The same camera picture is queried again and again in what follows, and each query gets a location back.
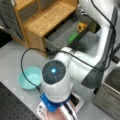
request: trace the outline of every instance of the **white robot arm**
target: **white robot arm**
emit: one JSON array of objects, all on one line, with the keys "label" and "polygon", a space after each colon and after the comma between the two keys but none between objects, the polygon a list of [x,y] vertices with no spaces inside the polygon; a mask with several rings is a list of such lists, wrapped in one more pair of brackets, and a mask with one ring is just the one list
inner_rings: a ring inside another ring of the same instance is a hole
[{"label": "white robot arm", "polygon": [[[113,42],[112,37],[114,31],[113,28],[110,27],[110,23],[98,12],[91,1],[93,1],[99,10],[102,11],[113,25],[115,25],[117,9],[114,7],[114,0],[80,0],[81,7],[101,27],[101,36],[96,50],[97,54],[93,57],[80,51],[74,51],[68,47],[63,48],[62,50],[73,54],[93,67],[104,69],[108,53],[111,50],[110,47]],[[68,66],[70,77],[74,80],[80,81],[84,86],[88,88],[97,88],[101,85],[103,71],[93,69],[93,67],[90,67],[65,53],[58,53],[55,59],[66,64],[66,66]]]},{"label": "white robot arm", "polygon": [[[106,66],[107,57],[113,40],[113,28],[110,23],[98,12],[92,4],[93,0],[80,0],[81,7],[92,17],[101,27],[101,37],[95,57],[72,48],[65,47],[59,52],[54,60],[45,64],[42,70],[42,86],[46,97],[54,103],[64,102],[71,93],[70,78],[80,81],[88,88],[97,88],[101,85],[103,71]],[[116,23],[117,10],[114,7],[114,0],[94,0],[95,5],[112,22]]]}]

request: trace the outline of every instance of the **black cable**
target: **black cable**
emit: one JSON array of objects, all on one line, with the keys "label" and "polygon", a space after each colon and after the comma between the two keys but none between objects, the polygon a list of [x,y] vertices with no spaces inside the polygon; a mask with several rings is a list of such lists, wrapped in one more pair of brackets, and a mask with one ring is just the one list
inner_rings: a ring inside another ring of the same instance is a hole
[{"label": "black cable", "polygon": [[99,10],[99,8],[94,4],[93,0],[91,0],[92,5],[95,7],[95,9],[109,22],[109,24],[111,25],[112,29],[113,29],[113,42],[112,42],[112,48],[111,48],[111,53],[109,56],[109,61],[108,61],[108,65],[106,66],[106,68],[104,70],[107,70],[110,66],[111,60],[112,60],[112,52],[114,49],[114,43],[115,43],[115,39],[116,39],[116,29],[115,26],[113,25],[113,23]]},{"label": "black cable", "polygon": [[65,108],[68,110],[69,114],[73,117],[73,119],[75,120],[74,116],[73,116],[73,112],[72,110],[69,108],[69,106],[67,104],[64,104]]},{"label": "black cable", "polygon": [[[112,49],[111,49],[111,53],[112,53],[113,48],[114,48],[115,38],[116,38],[116,30],[115,30],[115,27],[114,27],[114,25],[112,24],[112,22],[98,9],[98,7],[94,4],[93,0],[91,0],[91,3],[92,3],[92,5],[96,8],[96,10],[97,10],[97,11],[109,22],[109,24],[112,26],[113,33],[114,33],[114,34],[113,34],[114,36],[113,36]],[[28,50],[26,50],[26,51],[23,53],[23,55],[22,55],[22,57],[21,57],[21,70],[22,70],[22,73],[23,73],[24,77],[26,78],[26,80],[27,80],[29,83],[31,83],[32,85],[34,85],[39,92],[40,92],[40,88],[39,88],[38,86],[36,86],[35,84],[33,84],[33,83],[26,77],[26,75],[25,75],[25,73],[24,73],[24,71],[23,71],[23,66],[22,66],[23,57],[24,57],[24,55],[26,54],[26,52],[28,52],[28,51],[30,51],[30,50],[37,50],[37,51],[40,51],[40,52],[45,53],[45,54],[46,54],[46,53],[47,53],[47,54],[48,54],[48,53],[55,54],[55,53],[57,53],[57,52],[66,53],[66,54],[69,54],[70,56],[74,57],[75,59],[79,60],[80,62],[88,65],[89,67],[92,67],[93,69],[96,69],[96,70],[99,70],[99,71],[105,71],[105,70],[107,70],[107,69],[109,68],[110,62],[111,62],[111,58],[110,58],[109,61],[108,61],[107,66],[106,66],[104,69],[100,69],[100,68],[94,67],[94,66],[92,66],[92,65],[84,62],[83,60],[79,59],[78,57],[76,57],[76,56],[74,56],[74,55],[72,55],[72,54],[70,54],[70,53],[68,53],[68,52],[66,52],[66,51],[44,52],[44,51],[42,51],[42,50],[40,50],[40,49],[37,49],[37,48],[29,48]]]},{"label": "black cable", "polygon": [[22,73],[23,73],[23,76],[25,77],[25,79],[29,82],[29,83],[31,83],[33,86],[35,86],[36,87],[36,89],[38,90],[38,92],[40,93],[40,88],[39,88],[39,86],[37,86],[37,85],[35,85],[34,83],[32,83],[28,78],[27,78],[27,76],[25,75],[25,73],[24,73],[24,70],[23,70],[23,58],[24,58],[24,55],[28,52],[28,51],[30,51],[30,50],[37,50],[37,51],[40,51],[40,52],[42,52],[42,53],[51,53],[51,52],[44,52],[44,51],[42,51],[42,50],[39,50],[39,49],[37,49],[37,48],[29,48],[29,49],[27,49],[24,53],[23,53],[23,55],[22,55],[22,57],[21,57],[21,70],[22,70]]}]

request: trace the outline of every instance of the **teal object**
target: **teal object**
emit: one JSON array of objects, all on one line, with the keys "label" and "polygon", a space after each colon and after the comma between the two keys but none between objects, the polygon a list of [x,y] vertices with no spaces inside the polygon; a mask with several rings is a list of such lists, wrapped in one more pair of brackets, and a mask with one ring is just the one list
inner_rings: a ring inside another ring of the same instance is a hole
[{"label": "teal object", "polygon": [[[28,67],[24,69],[24,73],[28,80],[30,80],[33,84],[40,86],[41,84],[41,69],[36,67]],[[21,88],[24,88],[26,90],[35,90],[36,87],[29,83],[26,78],[23,76],[23,73],[21,72],[18,76],[18,84]]]}]

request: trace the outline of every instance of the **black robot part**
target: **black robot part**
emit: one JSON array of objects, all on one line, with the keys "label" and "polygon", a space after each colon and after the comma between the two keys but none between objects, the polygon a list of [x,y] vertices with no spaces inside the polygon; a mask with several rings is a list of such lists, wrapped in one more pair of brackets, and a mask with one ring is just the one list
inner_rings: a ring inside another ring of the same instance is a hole
[{"label": "black robot part", "polygon": [[50,85],[60,82],[66,74],[65,65],[58,61],[49,61],[42,70],[43,80]]}]

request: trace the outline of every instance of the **white table surface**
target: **white table surface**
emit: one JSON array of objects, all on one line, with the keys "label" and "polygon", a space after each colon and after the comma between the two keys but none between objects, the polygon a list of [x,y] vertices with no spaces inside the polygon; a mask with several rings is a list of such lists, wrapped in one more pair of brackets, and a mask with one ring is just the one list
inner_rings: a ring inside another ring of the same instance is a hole
[{"label": "white table surface", "polygon": [[[25,50],[25,47],[14,41],[0,48],[0,81],[37,115],[36,109],[40,103],[38,91],[23,90],[17,83],[17,78],[21,71],[20,60]],[[23,61],[24,68],[30,66],[42,68],[47,61],[48,59],[43,58],[38,53],[29,51]],[[95,96],[93,90],[83,87],[74,80],[72,80],[72,82],[74,83],[74,90],[85,101],[84,106],[78,112],[79,120],[114,120],[93,104]]]}]

